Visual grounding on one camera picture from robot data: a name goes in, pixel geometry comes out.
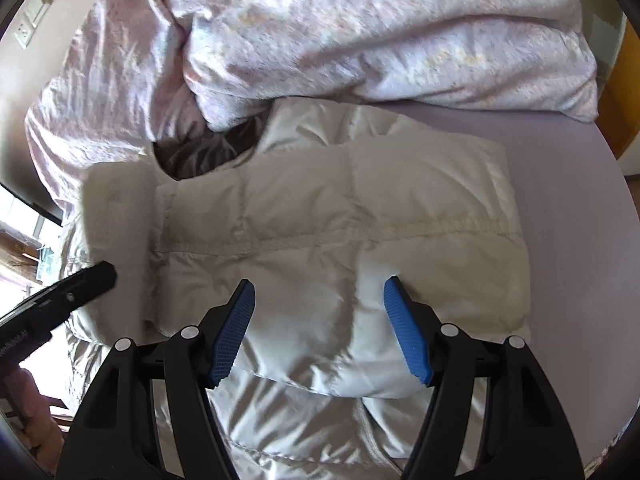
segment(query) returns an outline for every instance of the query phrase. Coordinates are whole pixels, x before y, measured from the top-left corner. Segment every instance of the bed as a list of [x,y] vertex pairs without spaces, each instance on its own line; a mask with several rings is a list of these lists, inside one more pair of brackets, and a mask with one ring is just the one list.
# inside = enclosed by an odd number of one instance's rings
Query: bed
[[[619,0],[636,27],[635,0]],[[640,396],[640,222],[594,123],[548,112],[383,105],[431,126],[506,147],[530,252],[532,348],[590,462],[625,427]]]

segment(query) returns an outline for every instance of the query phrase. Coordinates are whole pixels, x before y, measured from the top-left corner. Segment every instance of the light switch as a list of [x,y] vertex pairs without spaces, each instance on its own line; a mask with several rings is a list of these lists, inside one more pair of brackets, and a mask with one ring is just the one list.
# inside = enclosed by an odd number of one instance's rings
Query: light switch
[[50,0],[26,0],[23,7],[24,15],[29,20],[31,27],[36,28],[47,9],[51,4]]

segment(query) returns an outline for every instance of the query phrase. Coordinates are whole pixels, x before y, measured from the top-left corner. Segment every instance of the stitched seam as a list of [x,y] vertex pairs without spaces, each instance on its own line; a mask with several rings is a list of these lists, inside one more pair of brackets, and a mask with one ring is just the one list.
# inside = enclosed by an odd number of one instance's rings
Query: stitched seam
[[246,186],[247,186],[247,173],[249,171],[249,166],[244,165],[238,167],[238,176],[240,177],[240,191],[238,202],[240,203],[240,218],[238,219],[240,229],[238,231],[239,237],[244,237],[248,233],[247,222],[246,222]]
[[176,182],[172,185],[171,191],[168,196],[164,196],[164,211],[162,212],[162,232],[160,233],[159,240],[163,243],[164,238],[169,236],[169,218],[171,216],[171,210],[174,208],[175,196],[177,194],[177,187],[179,184]]
[[247,368],[243,368],[241,366],[236,366],[234,365],[234,368],[238,368],[239,370],[242,370],[243,372],[247,372],[251,375],[254,375],[256,377],[260,377],[261,379],[265,379],[267,381],[271,381],[272,383],[278,383],[278,384],[286,384],[287,386],[291,386],[292,388],[298,388],[299,390],[304,390],[306,392],[310,392],[312,394],[318,394],[318,395],[323,395],[326,396],[328,395],[328,393],[325,392],[321,392],[320,390],[315,390],[313,388],[310,388],[309,386],[302,386],[301,384],[297,384],[297,383],[293,383],[293,382],[289,382],[289,381],[284,381],[281,379],[275,380],[271,377],[267,377],[265,375],[259,374],[258,372],[255,372],[254,370],[248,370]]
[[[342,118],[340,119],[340,124],[338,124],[338,135],[337,135],[337,139],[338,143],[334,144],[334,146],[341,146],[345,143],[345,141],[340,142],[342,139],[345,138],[345,133],[349,131],[349,126],[351,126],[351,116],[353,115],[353,105],[347,105],[346,110],[344,111],[344,113],[342,114]],[[346,136],[346,140],[351,140],[347,134]]]
[[[355,172],[353,171],[353,159],[351,158],[351,150],[349,148],[347,148],[345,155],[347,157],[347,166],[349,168],[349,181],[350,181],[350,188],[349,188],[349,195],[350,195],[350,202],[354,205],[356,205],[355,210],[357,211],[357,215],[360,217],[358,218],[358,222],[362,223],[362,212],[361,209],[359,207],[357,207],[358,205],[358,201],[356,200],[356,189],[355,189]],[[357,258],[358,255],[358,241],[354,240],[353,242],[349,243],[350,248],[353,248],[353,258]],[[334,356],[334,360],[333,360],[333,366],[332,366],[332,375],[333,377],[331,378],[331,380],[329,380],[329,392],[331,393],[332,396],[335,395],[335,391],[336,391],[336,387],[335,385],[338,382],[338,377],[340,376],[340,371],[342,370],[342,363],[345,359],[345,353],[349,354],[349,348],[351,346],[351,342],[353,341],[353,325],[354,325],[354,315],[355,315],[355,309],[354,309],[354,305],[356,304],[356,281],[357,281],[357,276],[356,276],[356,272],[355,269],[356,265],[355,265],[355,261],[351,262],[351,266],[345,268],[345,272],[348,272],[350,274],[350,280],[344,280],[342,283],[343,285],[341,286],[341,288],[343,288],[344,290],[342,291],[342,297],[344,298],[344,304],[348,305],[348,308],[346,309],[342,309],[342,312],[345,312],[348,316],[351,317],[351,319],[349,320],[349,322],[345,322],[344,323],[344,337],[341,340],[345,340],[347,341],[347,344],[342,348],[342,350],[340,350],[338,352],[338,354],[336,354]]]
[[237,443],[235,440],[231,440],[228,436],[226,435],[221,435],[222,438],[228,443],[231,444],[232,446],[237,447],[238,449],[242,449],[244,451],[247,451],[249,453],[255,453],[255,454],[259,454],[271,459],[278,459],[278,460],[286,460],[287,462],[293,462],[293,463],[297,463],[297,464],[304,464],[304,463],[308,463],[308,464],[317,464],[317,465],[336,465],[336,466],[341,466],[341,467],[361,467],[361,468],[366,468],[366,469],[370,469],[370,468],[375,468],[378,466],[378,464],[376,463],[371,463],[371,464],[367,464],[367,463],[345,463],[345,462],[326,462],[326,461],[318,461],[318,460],[313,460],[312,458],[292,458],[290,456],[285,456],[285,455],[280,455],[280,454],[275,454],[275,453],[267,453],[265,451],[262,451],[260,449],[255,449],[253,447],[248,447],[248,446],[243,446],[242,444]]
[[[483,153],[486,153],[488,157],[491,157],[490,150],[484,143],[482,144],[482,151]],[[491,177],[491,183],[493,186],[495,198],[500,205],[500,209],[504,211],[505,206],[508,205],[511,200],[513,200],[513,191],[511,192],[511,194],[505,193],[504,190],[502,190],[502,188],[498,186],[498,183],[506,180],[507,186],[510,189],[513,188],[511,188],[511,183],[509,181],[508,164],[506,168],[500,168],[501,170],[504,169],[505,171],[496,171],[497,166],[498,163],[496,163],[496,161],[492,158],[490,159],[490,162],[485,164],[487,172],[489,173],[489,177]]]
[[392,469],[395,473],[402,474],[402,470],[380,449],[378,441],[373,433],[369,412],[364,406],[364,402],[362,402],[361,397],[359,397],[356,402],[356,416],[360,419],[360,428],[362,428],[362,431],[364,432],[367,449],[369,449],[369,452],[373,455],[376,462],[381,466]]
[[507,221],[453,221],[449,227],[441,222],[416,222],[402,227],[349,227],[319,234],[289,237],[257,238],[247,242],[231,244],[201,242],[160,242],[159,253],[193,253],[209,256],[238,256],[253,252],[277,251],[297,248],[319,247],[338,242],[386,242],[404,238],[432,237],[447,234],[492,234],[522,238],[520,230],[513,229]]

